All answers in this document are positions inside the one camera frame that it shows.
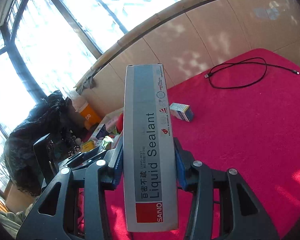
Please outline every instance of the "blue gripper pad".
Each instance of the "blue gripper pad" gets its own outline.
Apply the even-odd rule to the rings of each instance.
[[[114,174],[113,174],[113,180],[112,180],[112,185],[113,188],[116,188],[119,183],[120,179],[122,176],[122,171],[123,171],[123,144],[121,144],[121,147],[119,149],[119,155],[117,158],[117,161],[114,166]]]
[[[183,190],[186,190],[186,187],[187,187],[186,168],[185,168],[184,163],[182,162],[180,153],[176,147],[175,147],[175,153],[176,153],[178,183],[179,183],[180,187],[182,187]]]

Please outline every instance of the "red object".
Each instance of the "red object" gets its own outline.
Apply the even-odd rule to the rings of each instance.
[[[229,62],[251,57],[263,57],[270,64],[300,72],[294,63],[265,49],[252,50]],[[220,71],[211,80],[218,86],[243,85],[257,80],[263,71],[261,65],[239,65]],[[192,122],[171,117],[173,136],[210,168],[236,168],[283,237],[300,216],[300,75],[268,67],[264,79],[255,85],[219,90],[210,86],[206,73],[168,90],[170,102],[190,105],[194,113]],[[122,184],[115,191],[106,191],[114,240],[131,239],[126,231]],[[183,239],[190,205],[191,194],[178,190],[179,229],[132,233],[134,240]],[[215,222],[213,236],[217,235]]]
[[[121,133],[123,130],[123,113],[119,115],[119,118],[116,123],[117,132]]]
[[[136,203],[138,223],[163,222],[162,202]]]

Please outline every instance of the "black cable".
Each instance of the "black cable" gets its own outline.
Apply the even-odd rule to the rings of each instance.
[[[261,59],[264,63],[256,62],[256,61],[249,61],[249,60],[254,60],[254,59]],[[262,76],[261,76],[258,80],[254,81],[254,82],[252,82],[252,83],[249,83],[249,84],[247,84],[247,85],[235,86],[235,87],[218,87],[218,86],[215,86],[214,84],[212,84],[212,82],[211,82],[211,80],[210,80],[210,77],[211,77],[212,75],[214,75],[215,73],[217,73],[217,72],[219,72],[219,71],[221,71],[221,70],[223,70],[223,69],[226,69],[226,68],[229,68],[229,67],[232,67],[232,66],[236,66],[236,65],[240,65],[240,64],[259,64],[259,65],[264,65],[264,66],[265,66],[265,71],[264,71],[264,73],[262,74]],[[220,69],[218,69],[218,70],[212,72],[212,70],[213,70],[214,68],[219,67],[219,66],[222,66],[222,65],[227,65],[227,66],[222,67],[222,68],[220,68]],[[286,67],[279,66],[279,65],[268,64],[264,58],[261,58],[261,57],[252,57],[252,58],[248,58],[248,59],[242,60],[242,61],[237,62],[237,63],[221,63],[221,64],[219,64],[219,65],[216,65],[216,66],[214,66],[212,69],[210,69],[209,73],[208,73],[208,74],[205,74],[204,77],[205,77],[205,78],[208,78],[208,79],[209,79],[210,85],[211,85],[213,88],[216,88],[216,89],[245,88],[245,87],[252,86],[252,85],[258,83],[259,81],[261,81],[261,80],[264,78],[264,76],[266,75],[266,73],[267,73],[268,66],[271,66],[271,67],[277,67],[277,68],[282,68],[282,69],[285,69],[285,70],[289,70],[289,71],[291,71],[292,73],[295,73],[295,74],[297,74],[297,75],[300,74],[297,70],[292,70],[292,69],[290,69],[290,68],[286,68]]]

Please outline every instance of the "gray label panel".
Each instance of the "gray label panel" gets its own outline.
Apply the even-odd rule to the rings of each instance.
[[[134,69],[133,158],[136,202],[162,201],[152,66]]]

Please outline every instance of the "liquid sealant box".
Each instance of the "liquid sealant box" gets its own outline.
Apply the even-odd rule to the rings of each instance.
[[[123,175],[128,231],[178,228],[175,151],[162,64],[127,67]]]

